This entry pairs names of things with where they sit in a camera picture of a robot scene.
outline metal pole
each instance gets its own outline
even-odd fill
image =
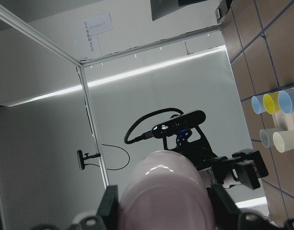
[[[88,84],[87,84],[87,79],[86,79],[86,75],[85,75],[85,71],[84,71],[83,67],[80,67],[80,80],[81,80],[81,83],[83,86],[83,92],[84,92],[84,97],[85,97],[85,101],[86,101],[86,109],[87,109],[87,113],[88,113],[88,116],[90,119],[90,125],[91,125],[91,129],[93,132],[95,147],[96,147],[97,153],[101,154],[101,156],[99,157],[99,165],[100,165],[100,169],[101,169],[104,187],[106,189],[106,187],[109,186],[109,179],[108,179],[108,175],[107,175],[105,159],[104,159],[104,155],[103,155],[102,144],[101,144],[100,134],[99,134],[99,130],[98,130],[98,125],[95,120],[93,102],[92,102],[92,99],[90,96],[90,92],[89,92],[89,88],[88,88]]]
[[[0,19],[12,26],[13,28],[17,29],[24,35],[32,38],[34,41],[38,42],[45,48],[53,51],[54,53],[62,56],[63,58],[67,59],[68,61],[72,62],[74,65],[81,67],[81,63],[76,60],[74,57],[66,53],[52,41],[50,41],[47,37],[43,34],[38,32],[36,29],[31,27],[29,24],[18,18],[16,15],[11,13],[8,9],[4,8],[0,5]]]
[[[188,32],[186,34],[182,34],[182,35],[179,35],[179,36],[175,36],[175,37],[171,37],[171,38],[168,38],[168,39],[153,42],[153,43],[150,43],[150,44],[147,44],[147,45],[144,45],[144,46],[131,48],[131,49],[126,50],[126,51],[121,51],[121,52],[118,52],[118,53],[106,55],[105,57],[90,60],[90,61],[87,61],[87,62],[83,63],[83,66],[84,67],[92,66],[92,65],[100,63],[100,62],[120,58],[120,57],[123,57],[123,56],[126,56],[126,55],[136,54],[136,53],[139,53],[139,52],[142,52],[142,51],[146,51],[146,50],[153,49],[153,48],[160,47],[160,46],[165,46],[167,44],[179,42],[179,41],[182,41],[182,40],[190,39],[190,38],[193,38],[193,37],[197,37],[197,36],[200,36],[200,35],[203,35],[203,34],[204,35],[209,34],[209,33],[220,31],[220,30],[221,30],[220,25],[213,25],[213,26],[206,27],[206,28],[203,28],[203,29],[200,29],[200,30]]]

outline paper sign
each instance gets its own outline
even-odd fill
[[[109,13],[69,23],[75,56],[79,60],[89,60],[102,56],[98,34],[112,30]]]

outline tile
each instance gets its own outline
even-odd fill
[[[239,40],[238,32],[232,11],[230,10],[223,23],[222,23],[222,34],[230,61],[233,60],[242,50],[241,41]]]
[[[270,215],[278,226],[282,227],[287,220],[281,191],[262,181]]]
[[[231,4],[243,47],[262,31],[254,0],[234,0]]]
[[[261,115],[265,128],[275,128],[275,123],[273,121],[272,115],[267,112],[261,113]]]
[[[245,56],[256,93],[278,87],[265,39],[259,37],[246,50]]]
[[[256,0],[258,12],[265,28],[291,0]]]
[[[294,149],[280,153],[271,147],[271,151],[281,189],[294,196]]]
[[[294,218],[294,199],[284,193],[283,193],[283,199],[285,202],[287,215],[289,216],[289,219],[293,219]]]
[[[255,93],[244,54],[238,56],[237,59],[231,63],[231,68],[233,71],[239,98],[242,100],[253,96]]]
[[[259,140],[260,130],[264,128],[262,118],[256,114],[251,106],[251,100],[242,102],[243,111],[248,126],[248,131],[251,139]]]
[[[269,174],[268,176],[263,177],[263,180],[279,188],[277,173],[276,173],[275,166],[272,160],[270,149],[264,147],[261,142],[256,142],[256,141],[252,141],[252,146],[254,150],[260,151]]]
[[[279,84],[294,82],[294,4],[266,31]]]

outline black cable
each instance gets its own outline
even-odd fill
[[[125,149],[123,149],[122,147],[119,147],[119,146],[115,146],[115,145],[105,145],[105,144],[102,144],[102,145],[104,145],[104,146],[111,146],[111,147],[122,149],[123,151],[126,152],[126,154],[128,155],[128,158],[129,158],[128,159],[128,162],[127,162],[127,164],[125,166],[123,166],[121,168],[118,168],[118,169],[107,169],[107,170],[117,171],[117,170],[124,169],[125,167],[127,167],[127,165],[129,164],[129,161],[130,161],[131,157],[129,156],[129,153]],[[85,165],[94,165],[94,166],[100,167],[100,165],[97,165],[97,164],[85,164]]]
[[[132,140],[129,140],[129,136],[130,134],[133,132],[133,130],[144,120],[146,120],[147,118],[149,117],[152,117],[152,116],[155,116],[155,115],[158,115],[158,114],[162,114],[162,113],[165,113],[165,112],[177,112],[179,113],[180,115],[183,114],[183,111],[180,110],[180,109],[177,109],[177,108],[166,108],[166,109],[160,109],[160,110],[156,110],[152,113],[149,113],[149,114],[146,114],[144,116],[142,116],[141,118],[139,118],[137,121],[134,122],[134,124],[129,128],[129,130],[127,131],[126,135],[124,136],[124,143],[126,144],[133,144],[134,142],[137,142],[137,141],[140,141],[140,140],[143,140],[143,139],[148,139],[150,137],[152,137],[152,135],[150,134],[150,131],[146,132],[146,133],[143,133],[142,135],[132,139]]]

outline black bracket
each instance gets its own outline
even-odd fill
[[[87,160],[87,159],[90,159],[90,158],[96,158],[96,157],[100,157],[101,154],[100,153],[96,153],[95,155],[91,155],[91,156],[88,156],[89,153],[85,153],[85,157],[83,157],[83,152],[82,150],[78,150],[77,152],[77,155],[78,155],[78,160],[79,160],[79,167],[81,170],[84,170],[85,169],[85,163],[84,161]]]

